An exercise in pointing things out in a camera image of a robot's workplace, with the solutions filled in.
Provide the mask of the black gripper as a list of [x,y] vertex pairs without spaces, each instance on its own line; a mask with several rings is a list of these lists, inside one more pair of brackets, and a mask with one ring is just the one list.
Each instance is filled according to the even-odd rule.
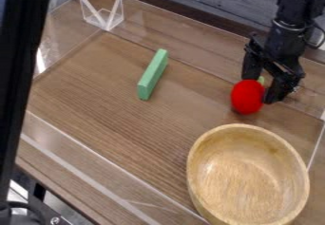
[[305,51],[304,28],[294,28],[278,21],[265,37],[253,33],[245,45],[241,79],[257,80],[265,69],[273,81],[264,93],[264,102],[281,102],[305,77],[300,57]]

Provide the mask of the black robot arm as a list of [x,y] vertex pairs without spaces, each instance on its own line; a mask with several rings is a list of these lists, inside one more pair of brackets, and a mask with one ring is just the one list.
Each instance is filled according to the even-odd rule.
[[262,102],[281,102],[296,90],[307,73],[300,65],[305,49],[325,43],[325,29],[316,18],[325,10],[325,0],[277,0],[270,31],[250,36],[245,45],[241,79],[257,80],[265,70],[273,77]]

